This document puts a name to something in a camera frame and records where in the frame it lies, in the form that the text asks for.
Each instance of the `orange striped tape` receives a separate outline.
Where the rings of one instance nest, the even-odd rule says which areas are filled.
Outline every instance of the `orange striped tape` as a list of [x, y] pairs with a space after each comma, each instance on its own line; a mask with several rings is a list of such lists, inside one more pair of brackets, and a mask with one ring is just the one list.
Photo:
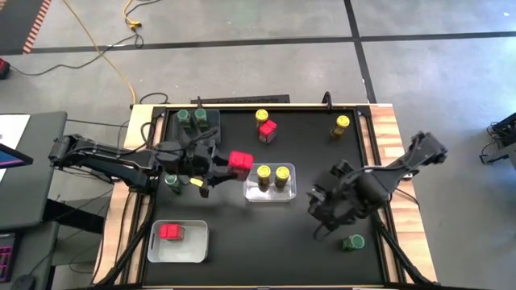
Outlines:
[[50, 1], [51, 0], [43, 0], [43, 3], [41, 3], [40, 11], [35, 17], [34, 24], [32, 24], [32, 29], [27, 36], [27, 40], [25, 40], [25, 44], [23, 45], [23, 54], [31, 53], [35, 38], [38, 35], [38, 32], [40, 32], [41, 25], [43, 25], [43, 21], [45, 20], [45, 15], [50, 8]]

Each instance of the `cylinder can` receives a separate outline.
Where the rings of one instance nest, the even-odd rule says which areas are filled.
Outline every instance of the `cylinder can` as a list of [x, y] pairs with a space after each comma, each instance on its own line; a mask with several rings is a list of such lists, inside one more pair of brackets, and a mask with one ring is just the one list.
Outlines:
[[177, 112], [177, 120], [181, 127], [190, 129], [190, 113], [187, 110], [180, 110]]
[[359, 250], [365, 246], [364, 237], [359, 234], [353, 234], [342, 240], [342, 249], [344, 251]]
[[285, 167], [281, 166], [278, 169], [276, 169], [276, 178], [274, 180], [274, 185], [276, 185], [276, 188], [279, 190], [282, 190], [290, 178], [290, 170]]
[[174, 191], [175, 193], [181, 193], [181, 182], [179, 176], [175, 174], [167, 174], [164, 177], [164, 182]]
[[257, 110], [255, 119], [256, 119], [256, 129], [259, 129], [260, 126], [262, 126], [265, 123], [265, 121], [268, 120], [268, 112], [263, 109]]
[[349, 126], [349, 118], [346, 116], [339, 116], [333, 129], [331, 129], [331, 137], [338, 139], [344, 133], [344, 129]]
[[198, 126], [200, 126], [200, 127], [208, 126], [208, 117], [206, 115], [206, 110], [197, 109], [197, 110], [195, 110], [193, 115], [195, 116], [195, 122], [198, 124]]
[[258, 185], [261, 188], [267, 188], [271, 182], [271, 168], [267, 165], [261, 165], [256, 170], [256, 174], [258, 175]]

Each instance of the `red object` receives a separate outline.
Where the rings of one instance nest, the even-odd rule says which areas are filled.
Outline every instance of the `red object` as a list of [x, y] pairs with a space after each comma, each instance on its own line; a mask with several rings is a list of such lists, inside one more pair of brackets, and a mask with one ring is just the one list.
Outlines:
[[9, 73], [10, 64], [3, 59], [0, 59], [0, 80], [5, 80]]
[[260, 140], [263, 143], [270, 143], [276, 136], [277, 125], [271, 120], [267, 120], [260, 126]]
[[252, 162], [254, 158], [251, 154], [232, 151], [229, 155], [229, 162], [227, 171], [236, 174], [237, 180], [244, 181], [248, 178], [249, 172], [252, 169]]
[[161, 225], [160, 238], [172, 240], [183, 239], [183, 229], [178, 224]]

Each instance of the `black stand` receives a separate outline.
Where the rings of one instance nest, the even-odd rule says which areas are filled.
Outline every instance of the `black stand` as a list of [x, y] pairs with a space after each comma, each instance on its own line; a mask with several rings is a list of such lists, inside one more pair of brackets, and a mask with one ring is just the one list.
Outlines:
[[58, 201], [47, 200], [44, 221], [56, 221], [64, 226], [71, 226], [95, 234], [102, 234], [104, 218], [81, 209], [65, 205]]

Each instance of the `green can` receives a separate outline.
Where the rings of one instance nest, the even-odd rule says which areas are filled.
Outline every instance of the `green can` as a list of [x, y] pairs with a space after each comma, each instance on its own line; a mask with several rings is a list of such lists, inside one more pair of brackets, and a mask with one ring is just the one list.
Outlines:
[[177, 120], [183, 128], [190, 129], [190, 113], [187, 110], [177, 112]]
[[344, 251], [360, 250], [365, 246], [364, 237], [359, 234], [353, 234], [342, 240], [342, 249]]
[[177, 194], [181, 193], [181, 182], [179, 181], [179, 176], [175, 174], [167, 174], [164, 177], [164, 182]]
[[197, 109], [193, 115], [195, 116], [195, 122], [200, 127], [208, 127], [208, 116], [206, 115], [206, 110]]

